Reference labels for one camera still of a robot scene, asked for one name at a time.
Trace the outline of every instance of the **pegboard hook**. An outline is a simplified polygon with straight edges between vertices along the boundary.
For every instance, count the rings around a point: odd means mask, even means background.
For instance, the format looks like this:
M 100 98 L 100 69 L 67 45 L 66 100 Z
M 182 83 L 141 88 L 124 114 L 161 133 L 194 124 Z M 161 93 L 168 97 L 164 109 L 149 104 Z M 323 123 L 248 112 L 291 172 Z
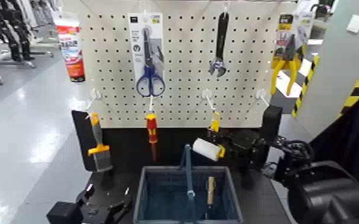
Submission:
M 213 101 L 211 100 L 212 95 L 213 95 L 212 91 L 210 89 L 208 89 L 208 88 L 206 88 L 204 91 L 202 91 L 202 99 L 207 100 L 210 109 L 212 109 L 212 111 L 215 111 L 216 108 L 214 108 Z
M 153 111 L 153 96 L 150 96 L 150 102 L 149 102 L 149 112 Z
M 228 6 L 230 6 L 230 1 L 224 0 L 223 4 L 224 4 L 224 14 L 226 14 L 226 13 L 228 13 Z
M 261 99 L 264 102 L 264 104 L 266 104 L 266 106 L 268 107 L 269 103 L 264 98 L 265 96 L 266 96 L 266 90 L 259 89 L 256 91 L 256 99 Z
M 140 10 L 143 12 L 143 21 L 147 23 L 147 12 L 150 11 L 150 3 L 148 0 L 141 0 Z
M 88 111 L 88 110 L 91 108 L 93 102 L 94 102 L 95 100 L 101 100 L 101 98 L 102 98 L 101 92 L 93 88 L 93 89 L 91 90 L 91 102 L 90 102 L 90 103 L 88 104 L 88 106 L 84 109 L 84 111 Z

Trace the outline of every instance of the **scissors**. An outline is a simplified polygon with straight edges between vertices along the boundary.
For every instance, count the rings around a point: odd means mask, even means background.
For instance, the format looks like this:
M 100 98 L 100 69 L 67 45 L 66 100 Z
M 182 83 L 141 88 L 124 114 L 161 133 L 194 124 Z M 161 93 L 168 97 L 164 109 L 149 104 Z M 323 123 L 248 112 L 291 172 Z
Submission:
M 145 66 L 144 74 L 137 82 L 137 91 L 143 97 L 157 97 L 166 89 L 164 80 L 157 74 L 151 57 L 150 34 L 148 28 L 143 28 Z

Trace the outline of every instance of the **pegboard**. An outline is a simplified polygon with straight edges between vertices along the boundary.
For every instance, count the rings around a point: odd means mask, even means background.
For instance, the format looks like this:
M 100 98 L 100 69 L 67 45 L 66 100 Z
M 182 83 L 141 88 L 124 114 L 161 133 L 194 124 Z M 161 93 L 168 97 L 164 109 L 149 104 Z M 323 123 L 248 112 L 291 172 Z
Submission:
M 260 127 L 266 105 L 255 98 L 270 91 L 270 60 L 278 18 L 296 4 L 237 1 L 228 6 L 230 21 L 224 48 L 227 73 L 208 72 L 215 57 L 220 1 L 149 1 L 163 14 L 166 91 L 154 100 L 159 127 L 206 127 L 212 112 L 202 90 L 213 92 L 223 127 Z M 145 127 L 149 98 L 136 92 L 127 13 L 142 12 L 140 1 L 64 0 L 81 20 L 85 76 L 103 94 L 91 111 L 102 127 Z

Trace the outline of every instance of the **wall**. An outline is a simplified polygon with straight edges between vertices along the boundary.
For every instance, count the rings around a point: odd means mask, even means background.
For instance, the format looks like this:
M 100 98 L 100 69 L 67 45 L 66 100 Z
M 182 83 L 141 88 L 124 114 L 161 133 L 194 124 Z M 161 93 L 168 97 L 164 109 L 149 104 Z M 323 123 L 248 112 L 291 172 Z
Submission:
M 331 124 L 359 78 L 359 33 L 346 31 L 359 1 L 339 1 L 321 47 L 316 74 L 298 113 L 298 122 L 312 136 Z

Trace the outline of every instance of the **pliers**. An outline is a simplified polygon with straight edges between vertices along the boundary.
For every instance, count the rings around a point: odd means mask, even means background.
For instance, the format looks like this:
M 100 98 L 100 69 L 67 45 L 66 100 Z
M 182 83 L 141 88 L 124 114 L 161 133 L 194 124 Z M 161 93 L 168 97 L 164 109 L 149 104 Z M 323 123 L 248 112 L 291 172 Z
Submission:
M 285 47 L 284 54 L 282 56 L 282 59 L 278 62 L 277 66 L 275 67 L 273 71 L 273 76 L 271 78 L 271 90 L 270 93 L 272 95 L 276 92 L 276 81 L 277 76 L 280 70 L 288 63 L 289 70 L 290 70 L 290 80 L 287 87 L 287 95 L 291 93 L 291 87 L 295 83 L 296 75 L 298 74 L 297 68 L 296 68 L 296 61 L 299 59 L 297 55 L 295 55 L 295 35 L 292 34 L 291 37 L 287 41 L 287 45 Z

